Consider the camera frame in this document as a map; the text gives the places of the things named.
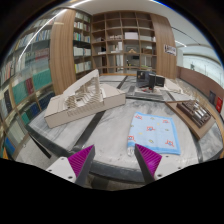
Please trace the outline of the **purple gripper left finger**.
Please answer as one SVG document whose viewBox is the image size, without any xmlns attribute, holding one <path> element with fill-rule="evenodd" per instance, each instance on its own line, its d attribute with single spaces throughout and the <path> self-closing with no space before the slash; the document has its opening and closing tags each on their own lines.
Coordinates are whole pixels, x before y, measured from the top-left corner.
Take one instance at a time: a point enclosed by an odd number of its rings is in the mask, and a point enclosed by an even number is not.
<svg viewBox="0 0 224 224">
<path fill-rule="evenodd" d="M 75 183 L 77 185 L 83 186 L 85 184 L 94 156 L 95 146 L 91 145 L 68 158 L 68 161 L 76 175 Z"/>
</svg>

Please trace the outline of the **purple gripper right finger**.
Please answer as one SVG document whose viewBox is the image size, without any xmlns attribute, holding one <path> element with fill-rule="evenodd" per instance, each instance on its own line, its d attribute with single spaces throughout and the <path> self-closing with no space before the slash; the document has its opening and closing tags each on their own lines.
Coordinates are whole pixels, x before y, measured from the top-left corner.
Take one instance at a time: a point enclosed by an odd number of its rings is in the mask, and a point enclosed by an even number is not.
<svg viewBox="0 0 224 224">
<path fill-rule="evenodd" d="M 135 145 L 134 154 L 141 168 L 145 183 L 154 182 L 154 174 L 161 162 L 162 156 L 139 144 Z"/>
</svg>

